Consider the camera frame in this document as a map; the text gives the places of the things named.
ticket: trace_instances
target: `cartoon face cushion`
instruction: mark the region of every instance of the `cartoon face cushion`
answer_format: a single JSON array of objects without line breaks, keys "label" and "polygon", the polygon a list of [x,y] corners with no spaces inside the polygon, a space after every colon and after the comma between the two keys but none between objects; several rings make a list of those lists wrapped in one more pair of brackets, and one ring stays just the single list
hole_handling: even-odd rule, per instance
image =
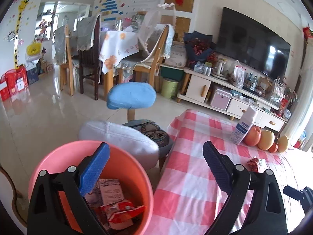
[{"label": "cartoon face cushion", "polygon": [[124,126],[132,127],[153,140],[160,149],[160,158],[165,157],[173,145],[173,140],[155,122],[148,119],[129,121]]}]

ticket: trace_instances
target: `red fruit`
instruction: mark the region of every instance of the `red fruit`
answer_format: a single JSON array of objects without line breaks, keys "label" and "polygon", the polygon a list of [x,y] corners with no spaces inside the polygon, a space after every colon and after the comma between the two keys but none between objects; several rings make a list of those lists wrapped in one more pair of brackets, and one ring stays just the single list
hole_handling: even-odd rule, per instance
[{"label": "red fruit", "polygon": [[276,143],[273,143],[273,145],[268,149],[270,153],[275,153],[278,149],[278,145]]},{"label": "red fruit", "polygon": [[253,147],[259,143],[261,138],[261,130],[257,126],[252,126],[247,135],[244,137],[243,142],[249,146]]}]

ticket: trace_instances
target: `round stool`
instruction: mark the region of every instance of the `round stool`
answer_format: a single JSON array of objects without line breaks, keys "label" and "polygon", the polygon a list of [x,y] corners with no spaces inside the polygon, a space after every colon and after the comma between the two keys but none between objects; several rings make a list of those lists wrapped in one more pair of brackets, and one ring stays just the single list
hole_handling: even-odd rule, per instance
[{"label": "round stool", "polygon": [[148,83],[122,83],[111,88],[106,105],[111,110],[127,109],[127,121],[131,121],[135,119],[135,109],[151,107],[156,96]]}]

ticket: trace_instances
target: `tv screen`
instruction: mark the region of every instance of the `tv screen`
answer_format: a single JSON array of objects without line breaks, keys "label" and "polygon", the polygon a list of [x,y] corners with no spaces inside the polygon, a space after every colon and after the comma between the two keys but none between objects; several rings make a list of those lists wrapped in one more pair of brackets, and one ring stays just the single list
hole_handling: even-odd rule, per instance
[{"label": "tv screen", "polygon": [[282,80],[290,45],[261,23],[224,7],[216,51]]}]

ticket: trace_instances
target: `red gift bag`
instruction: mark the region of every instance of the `red gift bag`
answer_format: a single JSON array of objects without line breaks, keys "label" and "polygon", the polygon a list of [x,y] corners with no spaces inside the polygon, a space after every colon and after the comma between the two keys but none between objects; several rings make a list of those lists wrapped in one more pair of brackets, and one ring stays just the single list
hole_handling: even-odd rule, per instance
[{"label": "red gift bag", "polygon": [[0,79],[0,95],[2,101],[5,101],[10,97],[9,88],[7,87],[7,80],[5,78],[5,74],[2,75]]},{"label": "red gift bag", "polygon": [[28,86],[26,68],[20,66],[17,69],[8,70],[5,73],[7,87],[10,95],[14,95]]}]

